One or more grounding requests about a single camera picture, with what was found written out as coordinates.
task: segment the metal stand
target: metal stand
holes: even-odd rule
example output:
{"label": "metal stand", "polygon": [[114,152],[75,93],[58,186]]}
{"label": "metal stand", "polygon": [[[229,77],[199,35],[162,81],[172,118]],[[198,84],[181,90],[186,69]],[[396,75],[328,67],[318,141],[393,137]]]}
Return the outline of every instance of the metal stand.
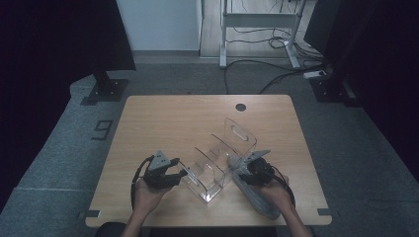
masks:
{"label": "metal stand", "polygon": [[83,99],[81,105],[95,106],[98,102],[118,102],[121,100],[128,80],[110,79],[106,71],[97,67],[94,67],[93,76],[96,79],[96,85],[90,92],[89,97]]}
{"label": "metal stand", "polygon": [[293,42],[298,31],[299,22],[301,21],[302,11],[304,10],[306,0],[301,0],[298,11],[296,13],[279,13],[279,14],[242,14],[228,13],[228,0],[221,0],[223,9],[221,17],[221,44],[219,47],[219,66],[225,68],[227,65],[227,44],[226,31],[227,28],[290,28],[292,33],[290,40],[286,41],[286,51],[289,56],[293,68],[299,68],[299,63],[293,50]]}
{"label": "metal stand", "polygon": [[309,79],[315,98],[319,103],[343,103],[344,98],[340,88],[330,90],[332,86],[327,78]]}

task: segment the transparent acrylic container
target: transparent acrylic container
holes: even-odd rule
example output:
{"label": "transparent acrylic container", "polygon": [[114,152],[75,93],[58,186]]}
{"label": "transparent acrylic container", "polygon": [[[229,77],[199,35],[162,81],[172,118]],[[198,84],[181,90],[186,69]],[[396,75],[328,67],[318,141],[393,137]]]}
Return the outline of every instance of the transparent acrylic container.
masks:
{"label": "transparent acrylic container", "polygon": [[229,156],[245,157],[256,146],[256,137],[237,122],[226,118],[224,138],[212,134],[209,148],[205,151],[195,147],[195,163],[186,167],[179,162],[178,168],[185,169],[188,175],[183,182],[205,202],[210,202],[232,178],[228,166]]}

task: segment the black cable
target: black cable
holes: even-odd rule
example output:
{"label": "black cable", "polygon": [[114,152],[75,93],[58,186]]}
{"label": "black cable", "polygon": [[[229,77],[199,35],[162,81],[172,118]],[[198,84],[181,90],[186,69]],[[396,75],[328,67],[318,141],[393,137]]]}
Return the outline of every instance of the black cable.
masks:
{"label": "black cable", "polygon": [[283,0],[283,2],[281,3],[280,13],[282,13],[282,12],[283,12],[283,6],[284,6],[284,0]]}
{"label": "black cable", "polygon": [[274,7],[277,6],[277,4],[278,4],[278,0],[275,1],[274,6],[272,6],[271,10],[269,10],[269,13],[271,13],[272,9],[274,9]]}
{"label": "black cable", "polygon": [[247,43],[258,43],[258,42],[264,42],[264,41],[270,41],[271,39],[261,39],[256,41],[249,41],[249,40],[242,40],[242,39],[235,39],[235,40],[225,40],[226,42],[247,42]]}
{"label": "black cable", "polygon": [[[287,33],[288,35],[290,34],[290,33],[286,32],[286,31],[283,31],[283,30],[274,29],[272,31],[271,40],[269,41],[269,46],[273,49],[280,49],[280,48],[286,47],[285,42],[284,42],[285,39],[281,36],[276,37],[275,36],[275,31],[280,31],[280,32],[283,32],[283,33]],[[274,41],[280,42],[282,44],[282,46],[274,46]]]}
{"label": "black cable", "polygon": [[263,173],[263,174],[265,174],[265,175],[267,175],[269,177],[272,177],[273,179],[275,179],[276,181],[278,181],[278,183],[280,183],[284,187],[284,189],[287,191],[287,193],[290,195],[291,203],[293,204],[293,206],[295,206],[295,196],[293,195],[293,190],[287,184],[286,179],[281,174],[281,172],[276,167],[274,167],[274,168],[278,171],[278,173],[281,175],[282,178],[280,178],[280,177],[278,177],[276,175],[272,175],[272,174],[270,174],[270,173],[268,173],[268,172],[266,172],[266,171],[264,171],[262,169],[258,169],[258,172]]}
{"label": "black cable", "polygon": [[321,54],[310,54],[309,52],[300,48],[299,46],[296,46],[295,49],[296,49],[296,52],[298,52],[298,54],[301,55],[301,56],[316,58],[316,59],[320,59],[320,60],[323,58],[323,55],[321,55]]}
{"label": "black cable", "polygon": [[296,52],[298,53],[298,55],[300,55],[302,57],[306,57],[306,58],[313,59],[313,60],[316,60],[316,61],[323,61],[324,60],[324,58],[321,57],[321,56],[309,55],[309,54],[306,54],[306,53],[304,53],[302,51],[299,51],[299,50],[297,50]]}
{"label": "black cable", "polygon": [[240,59],[240,60],[236,60],[231,62],[230,64],[228,64],[225,68],[224,68],[224,86],[225,86],[225,92],[226,95],[229,95],[229,89],[228,89],[228,83],[227,83],[227,70],[228,68],[230,68],[232,65],[238,63],[238,62],[256,62],[256,63],[261,63],[261,64],[266,64],[266,65],[270,65],[270,66],[274,66],[283,70],[288,70],[291,71],[290,73],[286,73],[286,74],[282,74],[277,76],[276,78],[274,78],[273,80],[271,80],[260,92],[259,94],[263,94],[269,87],[271,87],[272,85],[274,85],[277,82],[281,82],[284,78],[291,76],[291,75],[295,75],[301,72],[305,72],[305,71],[309,71],[309,70],[313,70],[313,69],[318,69],[318,68],[322,68],[325,66],[325,63],[322,62],[319,65],[315,65],[315,66],[311,66],[311,67],[307,67],[304,69],[294,69],[294,68],[288,68],[288,67],[284,67],[284,66],[280,66],[280,65],[275,65],[269,62],[264,62],[264,61],[257,61],[257,60],[250,60],[250,59]]}
{"label": "black cable", "polygon": [[243,7],[244,11],[246,11],[246,12],[247,12],[247,9],[244,7],[243,0],[241,0],[241,6]]}
{"label": "black cable", "polygon": [[130,190],[130,197],[131,197],[131,206],[133,209],[133,205],[135,203],[135,186],[136,186],[136,181],[138,180],[139,174],[141,173],[142,167],[145,165],[145,163],[147,162],[151,162],[153,160],[154,156],[150,156],[148,158],[146,158],[141,165],[138,167],[138,169],[136,169],[135,175],[132,178],[132,182],[131,182],[131,190]]}
{"label": "black cable", "polygon": [[274,78],[273,80],[271,80],[260,92],[259,92],[259,94],[263,94],[266,90],[268,90],[268,88],[270,88],[272,85],[274,85],[275,83],[281,83],[283,80],[284,80],[284,78],[286,78],[286,77],[288,77],[288,76],[292,76],[292,75],[296,75],[296,74],[298,74],[298,73],[301,73],[301,72],[306,72],[306,71],[309,71],[309,70],[313,70],[313,69],[318,69],[318,68],[322,68],[322,67],[324,67],[325,66],[325,63],[321,63],[321,64],[319,64],[319,65],[315,65],[315,66],[312,66],[312,67],[307,67],[307,68],[304,68],[304,69],[301,69],[301,70],[299,70],[299,71],[294,71],[294,72],[290,72],[290,73],[286,73],[286,74],[283,74],[283,75],[279,75],[279,76],[277,76],[276,78]]}
{"label": "black cable", "polygon": [[312,54],[315,54],[316,56],[317,56],[317,55],[318,55],[318,56],[321,56],[321,53],[320,53],[320,52],[310,51],[310,50],[304,49],[304,48],[302,48],[302,47],[301,47],[298,43],[296,43],[296,44],[295,44],[295,48],[297,48],[298,50],[303,51],[304,53],[307,53],[307,55],[308,55],[309,53],[312,53]]}
{"label": "black cable", "polygon": [[235,30],[237,33],[242,33],[242,34],[255,33],[255,32],[263,32],[263,31],[280,31],[280,32],[287,33],[286,31],[281,30],[281,29],[278,29],[278,28],[264,28],[264,29],[256,29],[256,30],[252,30],[252,31],[246,31],[246,32],[240,32],[240,31],[237,31],[237,29],[235,29],[235,28],[234,28],[234,30]]}
{"label": "black cable", "polygon": [[289,36],[291,35],[289,32],[287,32],[287,31],[284,31],[284,30],[281,30],[281,29],[278,29],[278,28],[274,28],[274,31],[272,32],[272,36],[274,37],[275,36],[275,31],[279,31],[279,32],[282,32],[282,33],[287,33]]}
{"label": "black cable", "polygon": [[290,9],[290,3],[291,3],[291,0],[289,0],[289,3],[287,4],[287,7],[288,7],[288,9],[289,9],[289,13],[291,12],[291,9]]}

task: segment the wooden table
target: wooden table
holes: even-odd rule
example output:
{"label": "wooden table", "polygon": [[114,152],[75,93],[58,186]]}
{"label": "wooden table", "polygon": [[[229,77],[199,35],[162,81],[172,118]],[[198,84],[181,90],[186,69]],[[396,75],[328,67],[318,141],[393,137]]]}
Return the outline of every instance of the wooden table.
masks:
{"label": "wooden table", "polygon": [[[239,112],[237,104],[246,110]],[[256,150],[271,149],[264,158],[290,177],[296,209],[307,225],[326,225],[331,215],[319,215],[328,205],[304,140],[293,102],[286,95],[258,96],[132,96],[126,101],[111,149],[86,217],[88,226],[127,222],[131,214],[130,182],[139,164],[162,150],[186,165],[194,147],[206,147],[211,134],[222,137],[230,118],[253,133]],[[209,203],[181,183],[147,217],[144,226],[273,226],[282,217],[260,215],[231,181]]]}

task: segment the human hand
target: human hand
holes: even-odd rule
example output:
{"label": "human hand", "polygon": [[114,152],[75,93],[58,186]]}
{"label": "human hand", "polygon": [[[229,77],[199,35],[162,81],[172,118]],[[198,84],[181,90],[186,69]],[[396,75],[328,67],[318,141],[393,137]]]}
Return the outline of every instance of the human hand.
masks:
{"label": "human hand", "polygon": [[135,185],[133,215],[148,215],[160,203],[163,196],[172,188],[156,190],[139,179]]}
{"label": "human hand", "polygon": [[[277,177],[284,178],[284,181],[287,185],[290,183],[290,178],[285,175],[280,175],[278,171],[275,172]],[[285,211],[293,206],[293,202],[291,197],[285,187],[280,184],[277,180],[273,179],[268,185],[266,186],[257,186],[255,187],[258,189],[267,199],[269,199],[273,204],[275,204],[280,211]]]}

